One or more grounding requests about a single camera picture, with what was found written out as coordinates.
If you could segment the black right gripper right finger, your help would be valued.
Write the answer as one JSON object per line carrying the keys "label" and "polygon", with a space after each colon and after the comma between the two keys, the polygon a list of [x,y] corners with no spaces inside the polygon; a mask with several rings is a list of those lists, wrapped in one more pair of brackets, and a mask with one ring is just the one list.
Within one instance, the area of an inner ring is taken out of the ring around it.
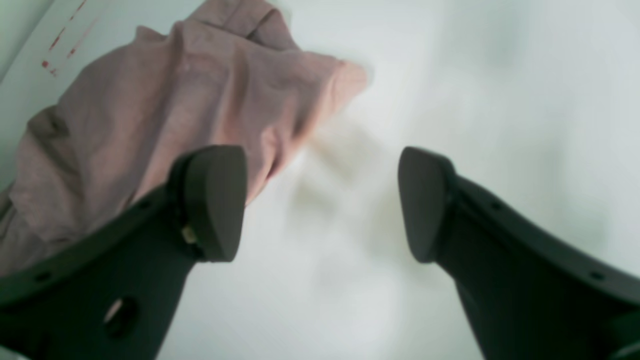
{"label": "black right gripper right finger", "polygon": [[485,360],[637,360],[639,279],[555,238],[439,153],[398,161],[407,246],[454,281]]}

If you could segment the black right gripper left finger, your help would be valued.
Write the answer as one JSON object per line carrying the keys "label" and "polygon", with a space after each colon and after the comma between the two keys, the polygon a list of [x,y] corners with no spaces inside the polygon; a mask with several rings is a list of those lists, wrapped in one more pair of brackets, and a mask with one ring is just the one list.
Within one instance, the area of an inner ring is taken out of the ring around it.
{"label": "black right gripper left finger", "polygon": [[232,262],[248,168],[241,146],[174,162],[100,230],[1,280],[1,349],[28,360],[154,360],[198,263]]}

